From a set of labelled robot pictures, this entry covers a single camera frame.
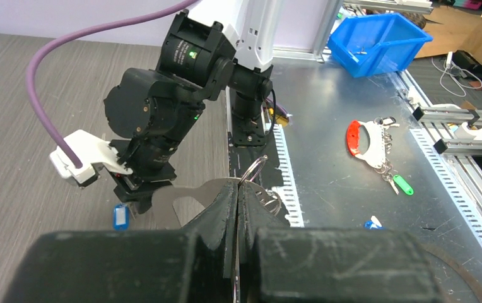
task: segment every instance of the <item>key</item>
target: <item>key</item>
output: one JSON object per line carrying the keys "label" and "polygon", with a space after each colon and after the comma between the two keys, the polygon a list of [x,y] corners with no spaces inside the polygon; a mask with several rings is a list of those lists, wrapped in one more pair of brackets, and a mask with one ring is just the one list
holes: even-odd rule
{"label": "key", "polygon": [[397,189],[397,186],[395,185],[395,182],[393,181],[393,176],[391,174],[382,175],[382,179],[391,185],[391,187],[395,191],[395,194],[399,194],[399,190]]}

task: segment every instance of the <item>white bracket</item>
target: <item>white bracket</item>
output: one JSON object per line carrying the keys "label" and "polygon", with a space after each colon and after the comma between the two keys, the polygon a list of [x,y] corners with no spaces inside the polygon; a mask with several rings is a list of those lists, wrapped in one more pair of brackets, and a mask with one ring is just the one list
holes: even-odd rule
{"label": "white bracket", "polygon": [[117,150],[104,141],[86,131],[79,129],[64,138],[83,163],[76,168],[60,147],[50,153],[50,160],[59,175],[71,184],[80,185],[94,177],[95,167],[105,167],[110,172],[129,175],[133,170],[117,163]]}

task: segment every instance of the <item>keychain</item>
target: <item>keychain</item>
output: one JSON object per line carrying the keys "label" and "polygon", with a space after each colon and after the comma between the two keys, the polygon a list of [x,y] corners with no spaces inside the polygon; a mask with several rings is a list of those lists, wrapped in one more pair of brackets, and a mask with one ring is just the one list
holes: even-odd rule
{"label": "keychain", "polygon": [[131,210],[127,205],[119,204],[113,209],[113,229],[127,230],[129,227],[129,213]]}
{"label": "keychain", "polygon": [[[360,127],[364,127],[369,137],[369,147],[365,153],[358,149],[360,143]],[[386,158],[392,148],[392,136],[386,132],[390,127],[398,127],[399,124],[393,117],[378,117],[373,121],[361,122],[354,120],[347,129],[347,147],[351,155],[365,161],[369,166],[388,182],[395,194],[399,194],[399,186],[407,195],[414,194],[414,190],[404,178],[393,169],[393,165]]]}

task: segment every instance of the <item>metal workbench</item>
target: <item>metal workbench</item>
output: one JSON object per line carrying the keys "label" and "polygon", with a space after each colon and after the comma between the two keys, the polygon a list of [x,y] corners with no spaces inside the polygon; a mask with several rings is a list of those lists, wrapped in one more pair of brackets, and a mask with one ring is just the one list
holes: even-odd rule
{"label": "metal workbench", "polygon": [[[409,74],[354,79],[331,59],[273,62],[278,102],[293,114],[283,133],[304,226],[362,228],[375,215],[385,228],[405,230],[447,251],[482,284],[482,172],[470,158],[433,152],[431,133],[444,128],[426,128],[411,116],[411,106],[398,93],[421,94]],[[420,103],[428,105],[421,96]],[[393,137],[388,157],[413,186],[412,196],[396,195],[347,151],[349,123],[380,116],[393,116],[401,125],[388,130]],[[366,145],[360,142],[360,148]],[[434,257],[432,265],[455,301],[477,302],[456,272]]]}

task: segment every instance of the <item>white cable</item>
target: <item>white cable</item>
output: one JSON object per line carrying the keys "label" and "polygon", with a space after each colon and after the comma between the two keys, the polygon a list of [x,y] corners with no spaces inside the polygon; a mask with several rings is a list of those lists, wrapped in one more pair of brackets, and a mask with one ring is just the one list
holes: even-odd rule
{"label": "white cable", "polygon": [[443,109],[446,109],[446,108],[453,108],[453,109],[461,109],[460,106],[456,105],[456,104],[433,104],[429,107],[441,107]]}
{"label": "white cable", "polygon": [[[467,94],[466,94],[466,91],[464,90],[465,88],[471,88],[471,89],[479,89],[479,88],[482,88],[482,81],[477,77],[475,76],[474,74],[472,74],[470,71],[468,71],[467,69],[462,69],[460,68],[459,66],[456,66],[453,62],[450,63],[450,68],[445,68],[445,69],[441,69],[439,68],[438,66],[436,66],[436,64],[434,63],[434,57],[431,57],[430,58],[430,62],[432,63],[432,65],[439,71],[442,72],[442,76],[440,77],[440,86],[444,88],[444,90],[447,90],[449,93],[457,96],[457,97],[465,97]],[[470,76],[472,76],[473,78],[477,79],[477,81],[479,81],[479,83],[481,84],[481,86],[479,87],[473,87],[473,86],[467,86],[467,85],[463,85],[462,83],[460,83],[457,78],[455,78],[455,76],[453,76],[452,73],[448,72],[449,69],[451,68],[456,68],[458,71],[460,72],[466,72],[468,73]],[[447,87],[445,87],[445,85],[442,83],[442,80],[445,76],[445,74],[448,74],[451,79],[453,79],[453,82],[461,89],[462,93],[464,93],[463,95],[459,95],[457,93],[454,93],[452,91],[450,91]]]}

